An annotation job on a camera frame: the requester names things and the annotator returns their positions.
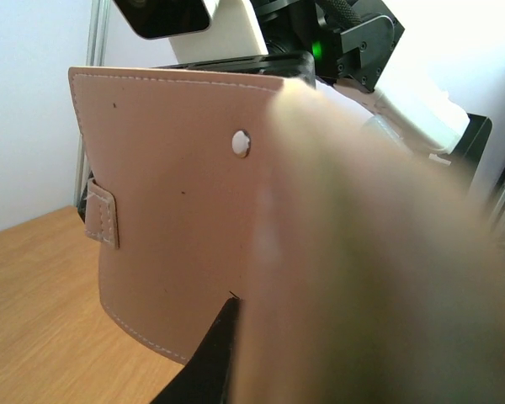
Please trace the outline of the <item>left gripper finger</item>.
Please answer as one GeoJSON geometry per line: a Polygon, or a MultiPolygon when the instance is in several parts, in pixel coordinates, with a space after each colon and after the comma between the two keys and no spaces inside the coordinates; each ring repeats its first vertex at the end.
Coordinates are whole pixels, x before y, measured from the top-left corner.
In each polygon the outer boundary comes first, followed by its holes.
{"type": "Polygon", "coordinates": [[[156,404],[223,404],[230,401],[233,351],[242,300],[229,298],[190,361],[154,398],[156,404]]]}

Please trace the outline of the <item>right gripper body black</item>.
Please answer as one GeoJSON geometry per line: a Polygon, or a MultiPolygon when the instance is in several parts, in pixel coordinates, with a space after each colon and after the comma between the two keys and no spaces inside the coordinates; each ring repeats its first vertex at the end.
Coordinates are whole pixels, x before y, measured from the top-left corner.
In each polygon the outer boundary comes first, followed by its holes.
{"type": "Polygon", "coordinates": [[[157,69],[228,72],[299,78],[312,88],[316,86],[315,60],[309,52],[303,50],[215,61],[197,61],[173,66],[157,66],[157,69]]]}

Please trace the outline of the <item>pink card holder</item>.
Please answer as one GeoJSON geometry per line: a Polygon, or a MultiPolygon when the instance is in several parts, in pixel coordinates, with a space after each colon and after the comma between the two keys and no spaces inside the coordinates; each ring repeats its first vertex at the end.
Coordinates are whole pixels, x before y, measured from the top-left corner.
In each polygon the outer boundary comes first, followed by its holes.
{"type": "Polygon", "coordinates": [[[242,300],[233,403],[505,403],[505,253],[465,173],[300,79],[104,68],[99,296],[187,364],[242,300]]]}

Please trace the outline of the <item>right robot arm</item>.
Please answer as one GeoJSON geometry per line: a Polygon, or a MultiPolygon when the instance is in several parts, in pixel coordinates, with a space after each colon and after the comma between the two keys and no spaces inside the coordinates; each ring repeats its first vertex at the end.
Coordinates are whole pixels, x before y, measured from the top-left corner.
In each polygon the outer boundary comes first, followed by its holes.
{"type": "Polygon", "coordinates": [[[399,57],[405,29],[383,1],[145,1],[123,13],[138,35],[168,39],[179,68],[322,82],[411,149],[476,174],[491,121],[399,57]]]}

